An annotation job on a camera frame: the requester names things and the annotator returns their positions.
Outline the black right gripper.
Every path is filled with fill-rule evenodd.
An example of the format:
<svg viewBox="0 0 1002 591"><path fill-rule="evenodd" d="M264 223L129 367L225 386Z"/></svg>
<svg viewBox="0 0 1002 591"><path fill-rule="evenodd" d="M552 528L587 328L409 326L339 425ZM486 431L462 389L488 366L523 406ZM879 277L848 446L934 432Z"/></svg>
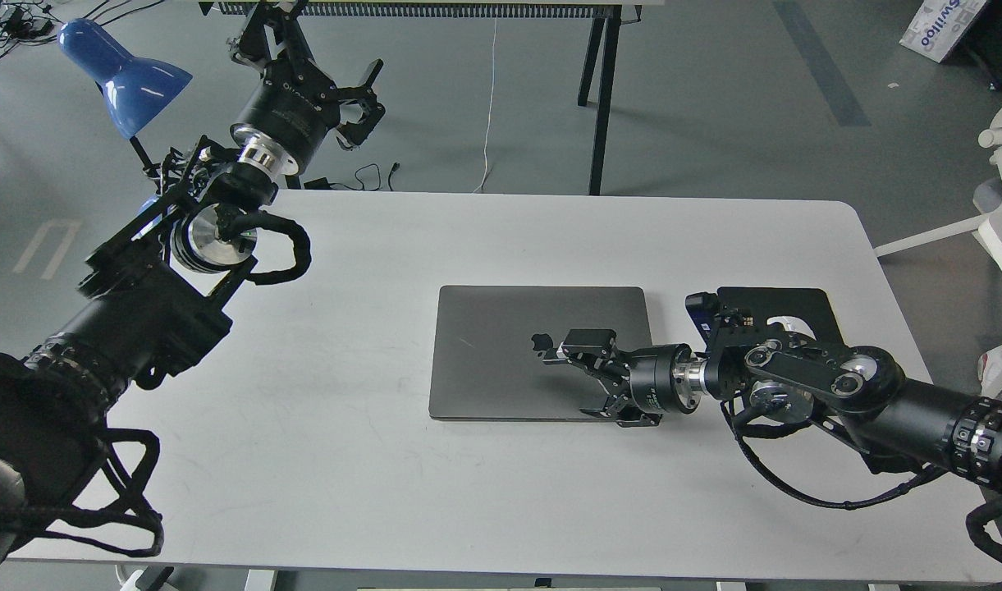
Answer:
<svg viewBox="0 0 1002 591"><path fill-rule="evenodd" d="M656 427L666 413L691 415L707 394L707 360L685 344L620 352L616 332L598 328L570 329L558 344L546 333L530 340L545 365L573 365L601 386L580 412L622 428Z"/></svg>

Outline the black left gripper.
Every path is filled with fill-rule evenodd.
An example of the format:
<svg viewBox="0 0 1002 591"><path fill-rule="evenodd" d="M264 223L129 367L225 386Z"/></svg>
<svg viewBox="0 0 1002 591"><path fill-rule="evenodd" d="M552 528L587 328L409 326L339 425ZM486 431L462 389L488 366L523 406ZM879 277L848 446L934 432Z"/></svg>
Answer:
<svg viewBox="0 0 1002 591"><path fill-rule="evenodd" d="M257 71L260 83L231 125L231 138L243 144L253 132L267 135L305 169L328 132L336 127L336 142L346 151L357 149L383 119L373 83L384 67L373 60L355 87L339 89L340 105L357 106L359 117L339 125L338 103L322 97L336 84L314 64L299 16L307 1L250 4L237 37L228 41L231 60Z"/></svg>

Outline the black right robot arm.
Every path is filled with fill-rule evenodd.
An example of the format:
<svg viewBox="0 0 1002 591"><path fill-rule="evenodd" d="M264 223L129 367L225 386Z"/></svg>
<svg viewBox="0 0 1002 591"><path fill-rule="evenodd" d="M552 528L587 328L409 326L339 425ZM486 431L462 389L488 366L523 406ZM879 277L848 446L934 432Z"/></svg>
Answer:
<svg viewBox="0 0 1002 591"><path fill-rule="evenodd" d="M821 341L811 324L767 309L785 288L723 287L687 296L685 307L706 341L622 351L610 329L570 330L554 343L532 337L547 365L572 365L601 384L582 412L628 428L656 426L666 413L693 413L703 396L723 419L752 467L790 497L853 511L889 502L943 474L997 493L965 519L978 550L1002 564L1002 543L987 532L1002 517L1002 400L971 396L907 378L890 352ZM748 445L818 427L856 451L873 474L910 474L907 482L861 501L828 502L778 478Z"/></svg>

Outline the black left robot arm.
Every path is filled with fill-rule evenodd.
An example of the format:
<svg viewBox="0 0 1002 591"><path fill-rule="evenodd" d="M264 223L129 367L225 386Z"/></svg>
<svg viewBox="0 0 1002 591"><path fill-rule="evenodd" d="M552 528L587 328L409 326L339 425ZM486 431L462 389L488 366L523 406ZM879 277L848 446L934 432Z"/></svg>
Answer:
<svg viewBox="0 0 1002 591"><path fill-rule="evenodd" d="M145 497L160 454L154 433L112 428L108 412L135 384L149 390L194 367L227 335L224 307L245 283L275 285L312 264L306 230L268 212L280 178L295 182L329 132L361 145L384 107L374 60L357 86L321 71L298 22L304 1L252 2L231 59L259 83L231 127L147 173L157 197L87 258L88 299L25 358L0 353L0 565L37 538L109 524L147 531L162 551L162 516Z"/></svg>

